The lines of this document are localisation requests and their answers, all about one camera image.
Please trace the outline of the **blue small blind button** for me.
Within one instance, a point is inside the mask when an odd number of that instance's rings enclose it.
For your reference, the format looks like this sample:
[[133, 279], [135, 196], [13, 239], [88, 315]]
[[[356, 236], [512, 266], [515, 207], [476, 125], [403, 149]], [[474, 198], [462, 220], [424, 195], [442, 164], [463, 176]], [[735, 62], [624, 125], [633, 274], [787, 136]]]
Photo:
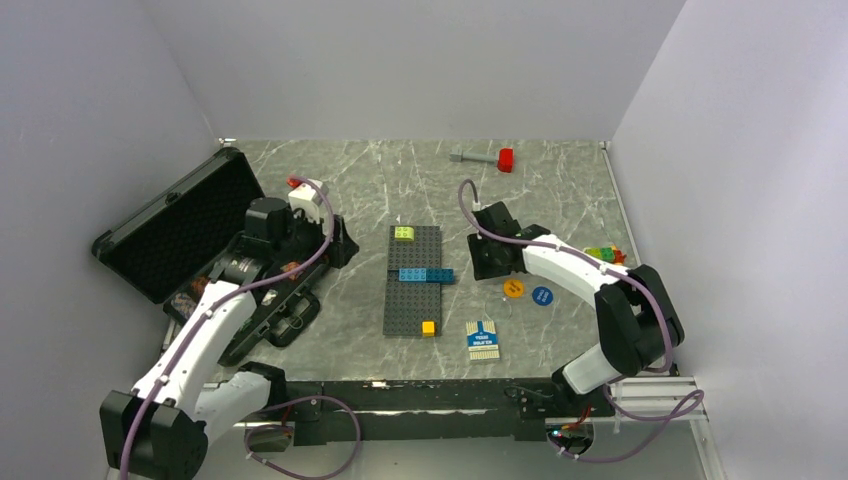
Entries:
[[537, 286], [532, 291], [533, 302], [539, 306], [548, 306], [554, 300], [553, 292], [546, 286]]

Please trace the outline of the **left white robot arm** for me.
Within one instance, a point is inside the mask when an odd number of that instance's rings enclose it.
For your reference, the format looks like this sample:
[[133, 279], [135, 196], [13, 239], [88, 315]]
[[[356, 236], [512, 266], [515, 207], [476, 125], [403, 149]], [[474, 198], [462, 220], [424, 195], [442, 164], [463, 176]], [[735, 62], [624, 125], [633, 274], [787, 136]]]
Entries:
[[234, 424], [253, 413], [272, 420], [296, 404], [285, 372], [267, 364], [250, 362], [213, 391], [204, 384], [239, 334], [265, 330], [255, 317], [283, 308], [286, 285], [317, 266], [345, 266], [348, 245], [322, 193], [254, 201], [175, 342], [130, 391], [111, 391], [100, 406], [107, 459], [120, 478], [192, 479]]

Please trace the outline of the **orange big blind button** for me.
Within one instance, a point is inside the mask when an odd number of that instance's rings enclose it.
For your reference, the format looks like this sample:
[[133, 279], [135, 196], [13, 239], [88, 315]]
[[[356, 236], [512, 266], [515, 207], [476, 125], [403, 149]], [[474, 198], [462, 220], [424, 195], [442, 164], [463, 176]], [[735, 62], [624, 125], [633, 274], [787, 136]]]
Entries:
[[525, 294], [524, 283], [519, 279], [507, 279], [503, 283], [504, 295], [508, 298], [520, 298]]

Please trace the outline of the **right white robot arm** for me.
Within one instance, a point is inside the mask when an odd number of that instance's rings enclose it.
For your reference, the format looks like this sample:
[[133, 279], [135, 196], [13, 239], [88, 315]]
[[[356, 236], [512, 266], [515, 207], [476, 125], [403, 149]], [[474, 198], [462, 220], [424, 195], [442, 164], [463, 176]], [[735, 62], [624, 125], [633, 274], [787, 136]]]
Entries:
[[521, 227], [501, 202], [464, 214], [475, 229], [467, 240], [476, 279], [534, 275], [595, 312], [597, 343], [552, 375], [551, 399], [560, 413], [578, 414], [604, 384], [651, 365], [670, 367], [685, 331], [653, 267], [626, 268], [591, 257], [545, 227]]

